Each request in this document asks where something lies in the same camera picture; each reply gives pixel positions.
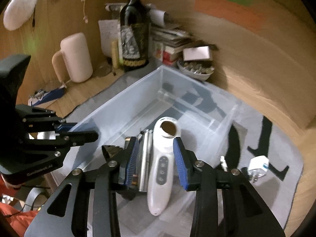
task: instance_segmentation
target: white handheld device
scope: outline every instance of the white handheld device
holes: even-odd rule
[[[147,202],[151,214],[160,215],[166,208],[173,183],[173,139],[181,129],[174,118],[157,121],[153,133],[152,164],[148,180]]]

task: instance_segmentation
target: orange sticky note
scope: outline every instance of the orange sticky note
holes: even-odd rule
[[[227,0],[195,0],[194,10],[224,18],[252,32],[258,32],[264,20],[264,17],[253,8]]]

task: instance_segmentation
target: white bowl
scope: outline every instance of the white bowl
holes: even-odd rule
[[[200,81],[206,81],[210,77],[210,75],[213,74],[213,72],[211,74],[193,73],[190,70],[187,70],[184,67],[182,67],[179,61],[178,61],[178,67],[184,75],[187,75],[189,77],[195,78]]]

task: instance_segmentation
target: stack of books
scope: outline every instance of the stack of books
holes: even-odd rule
[[[202,40],[195,40],[189,33],[180,29],[164,29],[151,26],[153,56],[163,64],[174,66],[185,48],[200,46]]]

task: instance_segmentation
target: white tag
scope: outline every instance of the white tag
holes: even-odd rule
[[[99,20],[101,49],[105,56],[112,57],[111,40],[118,38],[118,20]]]
[[[212,51],[208,46],[187,48],[183,50],[184,61],[196,61],[196,60],[213,60]]]

